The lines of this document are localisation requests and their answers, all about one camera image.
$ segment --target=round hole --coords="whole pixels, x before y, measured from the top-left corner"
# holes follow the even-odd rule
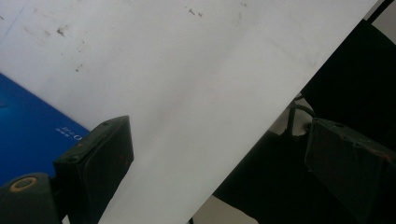
[[[28,176],[13,183],[9,190],[11,192],[21,192],[25,189],[29,189],[30,187],[35,185],[35,183],[37,183],[37,178]]]

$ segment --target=blue board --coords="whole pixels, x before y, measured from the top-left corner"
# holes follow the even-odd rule
[[[0,74],[0,186],[28,173],[54,176],[52,162],[88,132]]]

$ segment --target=dark stain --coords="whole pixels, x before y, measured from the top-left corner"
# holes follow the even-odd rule
[[[80,64],[77,68],[76,68],[76,72],[79,72],[79,70],[82,68],[82,64]]]
[[[56,33],[58,33],[61,36],[64,36],[64,31],[67,30],[69,28],[68,25],[63,26],[63,27],[59,27],[58,30],[56,31]]]
[[[26,31],[29,35],[32,35],[35,37],[35,34],[33,34],[32,31],[30,31],[30,29],[28,29],[26,26],[23,26],[23,30]]]
[[[64,36],[64,31],[61,30],[61,28],[59,28],[56,33],[60,34],[61,36]]]

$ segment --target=black speck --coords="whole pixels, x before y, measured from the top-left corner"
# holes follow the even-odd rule
[[[82,68],[82,64],[80,64],[79,66],[78,66],[78,68],[76,68],[76,72],[79,72],[79,70]]]
[[[56,33],[60,34],[61,36],[64,36],[64,30],[59,28]]]

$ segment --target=white surface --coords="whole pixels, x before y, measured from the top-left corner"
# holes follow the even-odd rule
[[[194,215],[194,224],[258,224],[240,210],[211,196]]]
[[[297,105],[304,105],[312,109],[311,105],[305,100],[301,99],[295,102]],[[285,109],[276,121],[271,125],[268,131],[281,135],[288,127],[289,109]],[[312,123],[312,117],[305,113],[303,110],[295,110],[293,122],[293,135],[299,136],[306,133],[305,125]]]
[[[101,223],[184,224],[374,3],[1,0],[0,72],[87,128],[131,116]]]
[[[396,43],[396,2],[393,2],[374,22],[373,25]]]

